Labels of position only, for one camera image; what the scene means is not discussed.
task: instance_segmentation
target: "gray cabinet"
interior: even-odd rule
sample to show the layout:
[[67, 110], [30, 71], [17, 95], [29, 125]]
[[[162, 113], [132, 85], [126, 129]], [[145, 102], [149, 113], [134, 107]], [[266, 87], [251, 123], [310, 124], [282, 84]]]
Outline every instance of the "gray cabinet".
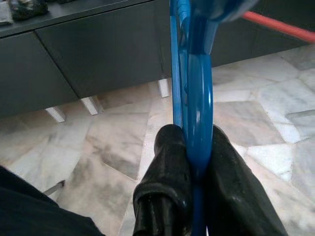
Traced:
[[0, 117], [76, 99], [33, 32], [0, 39]]
[[169, 17], [168, 6], [164, 6], [167, 27], [163, 29], [163, 21], [156, 17], [159, 2], [142, 3], [36, 32], [80, 98], [159, 80], [163, 77], [163, 58], [170, 57], [169, 52], [163, 54], [160, 50], [164, 44], [164, 50], [169, 51], [169, 44], [165, 45], [169, 33], [164, 38], [159, 33], [169, 30]]

